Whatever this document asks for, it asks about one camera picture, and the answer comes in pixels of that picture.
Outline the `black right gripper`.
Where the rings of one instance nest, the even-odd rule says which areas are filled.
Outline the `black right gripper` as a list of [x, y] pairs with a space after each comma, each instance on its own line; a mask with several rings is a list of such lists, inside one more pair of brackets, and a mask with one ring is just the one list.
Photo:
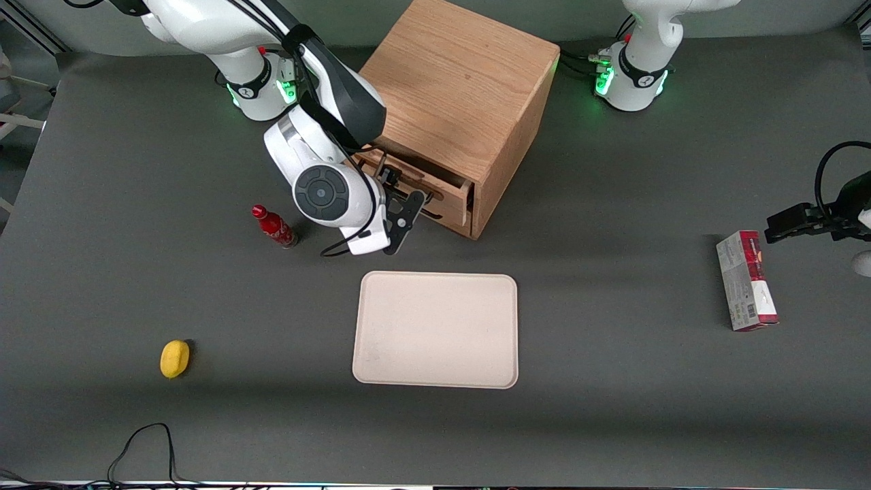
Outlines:
[[399, 186], [401, 183], [400, 170], [389, 169], [386, 165], [379, 165], [372, 179], [376, 183], [374, 185], [374, 202], [376, 202], [376, 205], [383, 204], [385, 207], [390, 207], [396, 204], [401, 207], [406, 203], [408, 194], [401, 191]]

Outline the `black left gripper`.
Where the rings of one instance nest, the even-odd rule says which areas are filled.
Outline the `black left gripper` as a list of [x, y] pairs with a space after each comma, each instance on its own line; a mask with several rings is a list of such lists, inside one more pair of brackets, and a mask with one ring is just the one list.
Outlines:
[[766, 219], [766, 242], [774, 244], [790, 237], [825, 235], [832, 240], [847, 238], [870, 242], [869, 225], [861, 221], [861, 214], [869, 211], [870, 171], [847, 181], [837, 198], [825, 207], [829, 212], [831, 226], [822, 211], [811, 203], [798, 203]]

